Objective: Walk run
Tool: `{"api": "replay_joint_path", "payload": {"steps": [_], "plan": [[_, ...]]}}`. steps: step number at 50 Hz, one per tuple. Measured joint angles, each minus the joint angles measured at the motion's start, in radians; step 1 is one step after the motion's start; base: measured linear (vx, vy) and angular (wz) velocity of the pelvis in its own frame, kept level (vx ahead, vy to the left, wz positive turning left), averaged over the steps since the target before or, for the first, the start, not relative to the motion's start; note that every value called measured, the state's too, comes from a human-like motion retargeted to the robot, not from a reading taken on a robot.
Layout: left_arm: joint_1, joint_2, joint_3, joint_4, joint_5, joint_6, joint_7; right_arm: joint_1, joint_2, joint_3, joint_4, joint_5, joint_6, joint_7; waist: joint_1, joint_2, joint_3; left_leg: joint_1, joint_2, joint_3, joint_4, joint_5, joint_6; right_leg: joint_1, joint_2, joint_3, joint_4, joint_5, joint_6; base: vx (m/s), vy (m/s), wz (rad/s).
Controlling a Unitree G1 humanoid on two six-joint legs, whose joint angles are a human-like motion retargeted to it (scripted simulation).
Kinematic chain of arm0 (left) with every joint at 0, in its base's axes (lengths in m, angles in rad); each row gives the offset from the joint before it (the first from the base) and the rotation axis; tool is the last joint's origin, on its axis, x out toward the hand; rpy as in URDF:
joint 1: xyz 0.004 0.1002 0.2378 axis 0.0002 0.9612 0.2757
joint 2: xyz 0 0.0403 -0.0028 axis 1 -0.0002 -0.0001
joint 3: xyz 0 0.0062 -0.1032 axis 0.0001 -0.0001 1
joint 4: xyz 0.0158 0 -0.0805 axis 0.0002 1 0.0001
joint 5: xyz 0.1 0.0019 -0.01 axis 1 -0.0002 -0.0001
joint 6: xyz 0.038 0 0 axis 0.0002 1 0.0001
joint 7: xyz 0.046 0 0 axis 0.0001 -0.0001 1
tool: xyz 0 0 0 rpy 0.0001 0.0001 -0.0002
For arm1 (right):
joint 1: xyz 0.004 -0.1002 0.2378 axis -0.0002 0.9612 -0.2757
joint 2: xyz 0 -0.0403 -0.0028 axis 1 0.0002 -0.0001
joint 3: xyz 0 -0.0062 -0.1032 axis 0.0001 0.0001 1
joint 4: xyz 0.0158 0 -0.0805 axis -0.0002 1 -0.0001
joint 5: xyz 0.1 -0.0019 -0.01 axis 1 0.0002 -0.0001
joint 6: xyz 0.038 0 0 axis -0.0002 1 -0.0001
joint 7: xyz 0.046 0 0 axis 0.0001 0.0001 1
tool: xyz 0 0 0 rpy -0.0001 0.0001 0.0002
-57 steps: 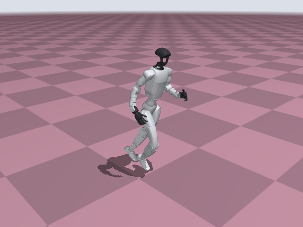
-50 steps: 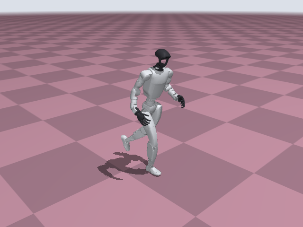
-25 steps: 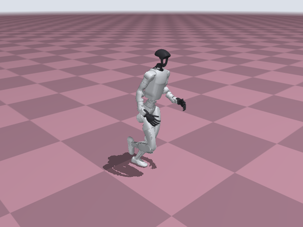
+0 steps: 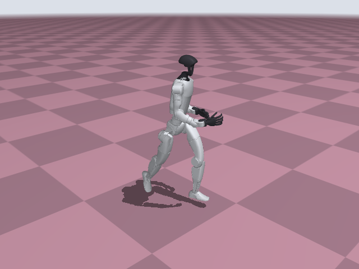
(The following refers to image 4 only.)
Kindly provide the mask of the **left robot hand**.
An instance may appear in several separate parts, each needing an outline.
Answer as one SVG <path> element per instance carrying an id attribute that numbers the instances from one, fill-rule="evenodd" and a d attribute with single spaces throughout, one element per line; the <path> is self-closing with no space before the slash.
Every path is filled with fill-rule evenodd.
<path id="1" fill-rule="evenodd" d="M 208 119 L 209 118 L 209 113 L 205 111 L 205 109 L 199 109 L 197 107 L 192 107 L 193 110 L 195 110 L 195 114 L 196 115 L 201 115 L 202 117 Z"/>

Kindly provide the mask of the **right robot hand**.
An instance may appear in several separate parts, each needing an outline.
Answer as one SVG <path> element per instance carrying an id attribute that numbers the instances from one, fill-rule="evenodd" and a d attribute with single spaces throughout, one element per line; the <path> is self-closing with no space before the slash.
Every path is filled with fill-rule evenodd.
<path id="1" fill-rule="evenodd" d="M 206 119 L 199 119 L 198 121 L 199 122 L 205 122 L 205 127 L 207 125 L 209 126 L 219 126 L 222 124 L 222 121 L 223 121 L 223 116 L 222 114 L 220 116 L 217 116 L 217 117 L 213 117 L 217 114 L 217 112 L 215 112 L 210 118 L 208 118 L 207 120 Z M 222 117 L 221 117 L 222 116 Z M 221 118 L 220 118 L 221 117 Z M 217 122 L 216 122 L 217 121 Z M 216 124 L 217 123 L 217 124 Z"/>

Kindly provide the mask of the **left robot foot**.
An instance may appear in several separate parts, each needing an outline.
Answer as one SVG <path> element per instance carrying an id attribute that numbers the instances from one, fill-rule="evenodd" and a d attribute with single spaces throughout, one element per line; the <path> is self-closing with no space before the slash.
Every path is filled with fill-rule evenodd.
<path id="1" fill-rule="evenodd" d="M 195 192 L 196 192 L 196 191 L 195 191 Z M 190 198 L 195 198 L 195 199 L 201 200 L 201 201 L 208 201 L 208 200 L 209 200 L 209 197 L 208 197 L 208 196 L 202 194 L 202 193 L 199 192 L 199 191 L 195 194 L 195 193 L 193 193 L 193 190 L 191 190 L 191 191 L 189 192 L 188 196 L 189 196 Z"/>

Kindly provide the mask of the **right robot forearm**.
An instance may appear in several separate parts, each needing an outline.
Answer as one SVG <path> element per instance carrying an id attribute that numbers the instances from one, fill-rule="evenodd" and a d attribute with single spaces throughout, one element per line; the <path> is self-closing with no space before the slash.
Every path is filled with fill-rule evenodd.
<path id="1" fill-rule="evenodd" d="M 192 117 L 190 117 L 188 114 L 184 114 L 181 111 L 177 111 L 176 112 L 176 117 L 184 123 L 187 123 L 189 125 L 191 125 L 192 127 L 196 128 L 196 127 L 204 127 L 205 126 L 205 122 L 199 122 L 199 119 L 194 119 Z"/>

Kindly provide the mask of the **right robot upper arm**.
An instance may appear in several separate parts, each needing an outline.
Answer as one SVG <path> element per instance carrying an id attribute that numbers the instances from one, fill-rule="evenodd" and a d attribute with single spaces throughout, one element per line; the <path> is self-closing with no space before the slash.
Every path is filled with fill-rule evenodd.
<path id="1" fill-rule="evenodd" d="M 183 84 L 175 83 L 172 86 L 172 94 L 173 94 L 173 112 L 176 117 L 176 112 L 181 111 L 184 113 L 180 106 L 182 105 L 182 94 L 183 94 Z"/>

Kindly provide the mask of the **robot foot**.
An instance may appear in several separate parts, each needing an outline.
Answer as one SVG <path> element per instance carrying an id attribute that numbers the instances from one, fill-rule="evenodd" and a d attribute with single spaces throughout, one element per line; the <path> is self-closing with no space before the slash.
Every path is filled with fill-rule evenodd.
<path id="1" fill-rule="evenodd" d="M 144 189 L 146 192 L 151 192 L 151 181 L 149 179 L 148 179 L 148 181 L 146 181 L 147 173 L 148 173 L 147 171 L 142 172 L 143 185 L 144 185 Z"/>
<path id="2" fill-rule="evenodd" d="M 196 191 L 195 191 L 195 192 L 196 192 Z M 195 193 L 193 193 L 193 190 L 191 190 L 191 191 L 189 192 L 188 196 L 189 196 L 190 198 L 195 198 L 195 199 L 201 200 L 201 201 L 208 201 L 208 200 L 209 200 L 209 197 L 208 197 L 208 196 L 202 194 L 202 193 L 199 192 L 199 191 L 195 194 Z"/>

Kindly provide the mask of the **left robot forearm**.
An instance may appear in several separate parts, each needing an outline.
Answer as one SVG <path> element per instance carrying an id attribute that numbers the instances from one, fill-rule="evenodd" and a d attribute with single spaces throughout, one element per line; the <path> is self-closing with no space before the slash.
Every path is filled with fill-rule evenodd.
<path id="1" fill-rule="evenodd" d="M 195 114 L 195 110 L 193 110 L 192 107 L 194 107 L 194 106 L 189 105 L 187 112 Z"/>

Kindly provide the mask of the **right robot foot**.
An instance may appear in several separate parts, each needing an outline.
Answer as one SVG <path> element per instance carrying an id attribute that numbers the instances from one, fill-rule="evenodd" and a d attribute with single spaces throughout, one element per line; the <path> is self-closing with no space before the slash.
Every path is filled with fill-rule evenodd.
<path id="1" fill-rule="evenodd" d="M 144 189 L 146 192 L 151 192 L 151 181 L 149 179 L 148 179 L 148 181 L 146 181 L 147 173 L 148 173 L 147 171 L 142 172 L 143 185 L 144 185 Z"/>

